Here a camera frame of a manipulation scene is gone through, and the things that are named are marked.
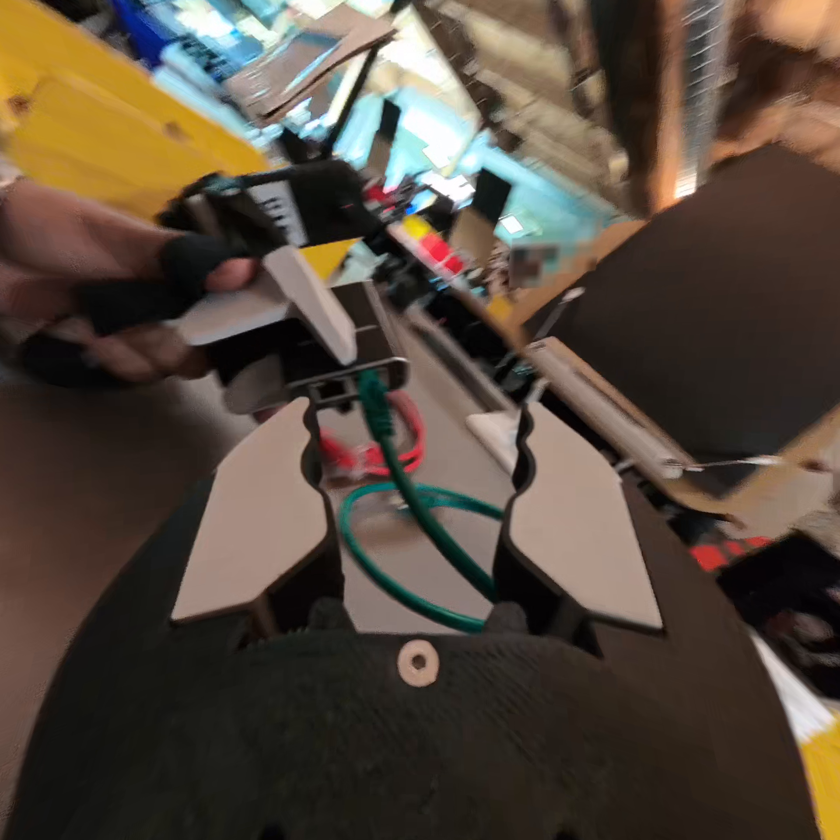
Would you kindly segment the black pole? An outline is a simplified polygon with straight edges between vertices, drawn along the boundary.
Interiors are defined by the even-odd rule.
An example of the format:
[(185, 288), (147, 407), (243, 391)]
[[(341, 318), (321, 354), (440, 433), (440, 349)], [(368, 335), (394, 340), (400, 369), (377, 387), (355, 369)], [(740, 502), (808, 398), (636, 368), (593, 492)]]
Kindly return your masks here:
[(364, 56), (364, 60), (352, 79), (352, 85), (347, 93), (341, 99), (341, 109), (338, 117), (332, 122), (329, 133), (326, 139), (322, 142), (320, 150), (320, 160), (327, 161), (333, 157), (333, 150), (335, 144), (338, 142), (342, 132), (344, 131), (347, 122), (350, 120), (350, 115), (358, 101), (375, 61), (381, 50), (381, 46), (372, 47)]

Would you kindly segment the red plastic bin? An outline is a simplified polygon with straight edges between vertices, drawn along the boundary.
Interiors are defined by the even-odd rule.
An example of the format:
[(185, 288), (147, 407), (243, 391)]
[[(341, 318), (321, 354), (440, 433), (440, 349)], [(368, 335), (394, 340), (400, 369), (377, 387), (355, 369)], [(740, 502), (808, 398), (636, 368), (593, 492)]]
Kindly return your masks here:
[(765, 537), (727, 539), (716, 537), (689, 549), (699, 566), (708, 573), (716, 573), (771, 544)]
[(457, 275), (463, 270), (464, 260), (437, 234), (426, 234), (418, 241), (418, 246), (420, 255), (429, 268), (449, 275)]

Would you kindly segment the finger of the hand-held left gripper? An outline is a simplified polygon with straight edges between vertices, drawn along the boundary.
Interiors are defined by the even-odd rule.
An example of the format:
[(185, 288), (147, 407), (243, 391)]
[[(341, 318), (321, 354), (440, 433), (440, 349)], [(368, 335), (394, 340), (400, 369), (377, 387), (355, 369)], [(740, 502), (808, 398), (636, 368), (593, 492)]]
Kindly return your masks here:
[(212, 292), (175, 321), (192, 347), (232, 339), (298, 317), (341, 365), (358, 357), (354, 322), (302, 252), (282, 246), (263, 258), (242, 290)]
[(224, 405), (234, 415), (275, 415), (300, 398), (309, 401), (310, 393), (291, 387), (279, 354), (247, 364), (224, 387)]

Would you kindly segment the silver ventilation duct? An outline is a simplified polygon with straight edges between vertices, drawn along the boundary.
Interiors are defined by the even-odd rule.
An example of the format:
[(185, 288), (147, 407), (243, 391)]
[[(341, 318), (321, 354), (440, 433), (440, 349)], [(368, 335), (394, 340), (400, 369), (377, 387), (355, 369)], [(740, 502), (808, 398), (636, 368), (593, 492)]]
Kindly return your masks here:
[(706, 179), (717, 131), (721, 77), (726, 66), (727, 3), (686, 2), (681, 24), (685, 42), (676, 200), (693, 194)]

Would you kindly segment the black network splitter box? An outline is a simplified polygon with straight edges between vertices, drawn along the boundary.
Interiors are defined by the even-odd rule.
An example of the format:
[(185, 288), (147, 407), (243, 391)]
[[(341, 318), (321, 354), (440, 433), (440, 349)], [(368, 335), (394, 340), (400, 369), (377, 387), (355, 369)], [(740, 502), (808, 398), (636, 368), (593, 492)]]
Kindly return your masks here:
[(280, 360), (287, 394), (312, 396), (324, 406), (353, 400), (356, 381), (364, 371), (377, 373), (390, 392), (403, 389), (410, 363), (374, 284), (369, 280), (344, 284), (335, 288), (335, 296), (353, 322), (356, 359), (339, 364), (302, 316), (281, 322)]

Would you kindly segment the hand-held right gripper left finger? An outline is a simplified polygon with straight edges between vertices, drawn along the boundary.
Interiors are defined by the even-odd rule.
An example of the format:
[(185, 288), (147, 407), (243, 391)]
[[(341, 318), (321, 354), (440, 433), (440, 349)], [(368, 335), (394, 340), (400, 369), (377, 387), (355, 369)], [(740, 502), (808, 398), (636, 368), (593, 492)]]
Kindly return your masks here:
[(306, 625), (319, 599), (343, 600), (319, 443), (314, 407), (299, 397), (225, 457), (171, 611), (174, 624), (243, 613), (255, 625)]

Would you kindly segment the yellow plastic bin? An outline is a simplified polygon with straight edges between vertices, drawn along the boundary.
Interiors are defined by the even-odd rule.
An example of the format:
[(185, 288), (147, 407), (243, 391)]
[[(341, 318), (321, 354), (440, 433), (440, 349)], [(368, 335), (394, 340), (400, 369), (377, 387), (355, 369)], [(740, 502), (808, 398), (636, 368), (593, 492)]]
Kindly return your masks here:
[[(152, 224), (189, 179), (264, 162), (41, 3), (1, 3), (1, 53), (2, 165), (34, 182)], [(210, 289), (241, 288), (254, 271), (229, 259)]]
[(800, 754), (822, 839), (839, 839), (839, 716), (809, 736)]

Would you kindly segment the person's left hand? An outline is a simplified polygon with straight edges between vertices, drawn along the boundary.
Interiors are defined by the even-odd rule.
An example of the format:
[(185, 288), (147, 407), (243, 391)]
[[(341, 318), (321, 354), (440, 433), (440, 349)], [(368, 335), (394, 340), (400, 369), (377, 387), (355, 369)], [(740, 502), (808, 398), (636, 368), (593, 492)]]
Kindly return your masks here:
[(58, 322), (90, 361), (123, 382), (203, 378), (205, 356), (163, 324), (103, 337), (79, 314), (80, 285), (163, 280), (161, 252), (183, 232), (158, 227), (86, 198), (2, 175), (2, 339), (19, 344)]

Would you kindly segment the document stand with black board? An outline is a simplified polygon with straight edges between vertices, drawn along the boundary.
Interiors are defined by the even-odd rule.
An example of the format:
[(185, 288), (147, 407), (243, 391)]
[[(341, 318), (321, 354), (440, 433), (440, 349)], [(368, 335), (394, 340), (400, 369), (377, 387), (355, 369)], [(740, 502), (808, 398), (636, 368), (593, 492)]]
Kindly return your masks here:
[(482, 167), (469, 205), (455, 216), (448, 243), (478, 268), (487, 267), (495, 248), (496, 226), (511, 192), (511, 184)]
[(677, 505), (775, 537), (838, 485), (838, 173), (725, 161), (502, 336)]

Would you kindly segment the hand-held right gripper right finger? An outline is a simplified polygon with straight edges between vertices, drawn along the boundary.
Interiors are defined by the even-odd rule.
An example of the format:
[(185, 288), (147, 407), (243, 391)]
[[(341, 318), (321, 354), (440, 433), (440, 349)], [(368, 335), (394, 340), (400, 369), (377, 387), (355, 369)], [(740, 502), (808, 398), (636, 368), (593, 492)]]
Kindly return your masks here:
[(522, 410), (513, 494), (492, 576), (532, 634), (590, 621), (661, 634), (653, 583), (623, 483), (597, 449), (539, 403)]

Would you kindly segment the cardboard document stand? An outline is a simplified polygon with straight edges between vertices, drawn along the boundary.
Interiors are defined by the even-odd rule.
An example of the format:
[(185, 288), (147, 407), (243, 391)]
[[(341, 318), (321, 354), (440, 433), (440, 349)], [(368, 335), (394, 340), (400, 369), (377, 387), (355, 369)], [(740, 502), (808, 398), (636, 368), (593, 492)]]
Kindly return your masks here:
[(252, 123), (278, 123), (334, 71), (393, 40), (390, 26), (357, 27), (343, 36), (304, 30), (223, 82), (231, 102)]

